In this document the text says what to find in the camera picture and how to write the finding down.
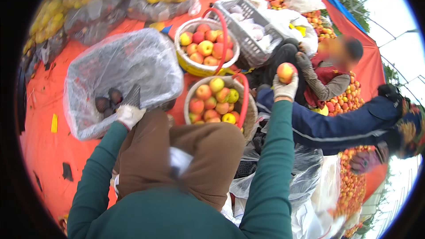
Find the basket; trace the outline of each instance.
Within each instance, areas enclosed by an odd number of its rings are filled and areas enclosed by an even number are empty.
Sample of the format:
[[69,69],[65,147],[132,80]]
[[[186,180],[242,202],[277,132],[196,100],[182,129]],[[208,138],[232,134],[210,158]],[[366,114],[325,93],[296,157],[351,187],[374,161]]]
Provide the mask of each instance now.
[[[218,12],[216,9],[207,9],[204,15],[202,16],[202,18],[189,20],[183,23],[176,30],[176,34],[174,35],[174,46],[177,50],[178,63],[185,71],[199,77],[208,77],[208,76],[217,75],[217,74],[224,75],[226,73],[226,69],[232,66],[237,61],[239,57],[239,52],[240,52],[239,43],[237,42],[235,36],[232,33],[228,32],[224,18],[221,19],[221,23],[213,19],[206,19],[205,15],[209,12],[216,13],[217,17],[222,16],[222,14]],[[222,29],[225,39],[227,39],[227,34],[229,34],[233,42],[233,49],[232,49],[233,58],[230,61],[225,63],[224,56],[223,56],[218,66],[206,66],[206,65],[196,63],[189,59],[187,54],[180,48],[180,35],[184,32],[192,32],[192,33],[195,32],[199,24],[207,24],[208,26],[210,26],[211,29],[214,29],[214,30]],[[225,41],[223,45],[224,45],[224,49],[226,50],[227,42]]]
[[[242,8],[242,15],[245,19],[253,19],[254,23],[264,27],[266,33],[272,36],[270,47],[264,50],[254,38],[249,35],[240,25],[240,23],[230,16],[229,8],[238,5]],[[241,46],[241,52],[248,61],[250,67],[258,68],[264,66],[271,57],[273,50],[277,47],[285,37],[252,5],[248,0],[217,0],[214,8],[220,10],[224,16],[227,27],[237,42]],[[218,19],[215,13],[210,13],[211,19]]]
[[[184,121],[186,124],[191,124],[189,119],[189,102],[190,99],[195,94],[196,89],[203,84],[208,84],[210,81],[216,77],[221,78],[224,80],[224,86],[227,88],[233,88],[238,91],[239,93],[239,99],[235,103],[235,108],[237,112],[241,114],[239,118],[238,127],[243,127],[243,136],[245,138],[245,141],[248,142],[252,140],[252,130],[254,128],[254,124],[257,121],[258,118],[258,109],[255,104],[255,100],[252,97],[252,95],[249,93],[249,86],[248,86],[248,80],[245,75],[241,73],[237,73],[233,76],[213,76],[213,77],[206,77],[195,83],[187,93],[187,97],[184,100]],[[236,80],[236,77],[240,77],[243,81],[243,85]]]

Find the striped sleeve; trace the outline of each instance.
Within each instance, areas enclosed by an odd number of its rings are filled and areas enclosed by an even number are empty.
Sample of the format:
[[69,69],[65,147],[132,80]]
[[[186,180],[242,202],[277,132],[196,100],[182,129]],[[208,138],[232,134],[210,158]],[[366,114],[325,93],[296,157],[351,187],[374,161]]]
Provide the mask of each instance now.
[[303,75],[308,86],[319,100],[325,101],[332,97],[341,95],[350,83],[350,77],[346,74],[334,77],[328,84],[318,80],[312,66],[303,69]]

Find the brown pants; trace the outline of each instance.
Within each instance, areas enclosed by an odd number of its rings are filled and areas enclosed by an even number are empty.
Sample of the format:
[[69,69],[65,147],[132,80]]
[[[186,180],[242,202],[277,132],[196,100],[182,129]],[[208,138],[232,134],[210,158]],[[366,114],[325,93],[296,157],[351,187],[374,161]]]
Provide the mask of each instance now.
[[173,146],[193,156],[180,182],[196,198],[221,210],[244,145],[235,125],[222,122],[170,128],[165,112],[152,110],[128,133],[120,148],[114,167],[120,174],[118,200],[136,191],[175,185],[169,151]]

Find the crate lined with plastic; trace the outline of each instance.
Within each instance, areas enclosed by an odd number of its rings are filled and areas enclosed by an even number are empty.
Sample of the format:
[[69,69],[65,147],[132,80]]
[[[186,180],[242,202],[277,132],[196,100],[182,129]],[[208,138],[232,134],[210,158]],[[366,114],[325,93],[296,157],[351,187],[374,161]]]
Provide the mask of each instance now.
[[[284,40],[248,0],[218,0],[214,7],[223,13],[227,28],[235,35],[250,67],[264,66],[275,47]],[[210,18],[218,20],[215,13],[210,13]]]

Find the person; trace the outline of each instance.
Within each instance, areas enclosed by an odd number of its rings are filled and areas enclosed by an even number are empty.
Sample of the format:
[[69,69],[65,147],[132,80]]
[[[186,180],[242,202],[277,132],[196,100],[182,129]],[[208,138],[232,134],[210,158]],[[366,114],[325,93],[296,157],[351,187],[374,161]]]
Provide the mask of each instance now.
[[[272,108],[266,90],[257,93],[260,111]],[[351,160],[354,173],[369,172],[396,155],[401,159],[422,153],[425,145],[425,113],[421,105],[410,103],[391,84],[378,87],[378,96],[356,111],[328,117],[297,103],[293,105],[292,130],[295,143],[321,148],[335,155],[347,148],[373,145],[375,150],[360,152]]]
[[[299,44],[295,39],[285,39],[283,45],[277,48],[269,59],[266,67],[250,73],[250,88],[260,87],[263,84],[271,86],[278,66],[288,62],[300,73],[295,102],[308,108],[322,109],[326,100],[341,95],[347,89],[350,84],[349,71],[363,56],[363,46],[359,40],[351,36],[340,35],[332,40],[332,48],[328,48],[329,55],[317,54],[310,60],[301,52],[303,47]],[[268,91],[272,98],[273,91],[271,89]]]
[[[297,85],[297,74],[288,85],[275,84],[267,143],[239,227],[220,214],[245,146],[239,129],[225,122],[170,128],[164,112],[145,113],[128,95],[82,171],[68,237],[292,238],[288,197]],[[180,177],[169,165],[170,146],[193,156]],[[107,209],[117,157],[119,199]]]

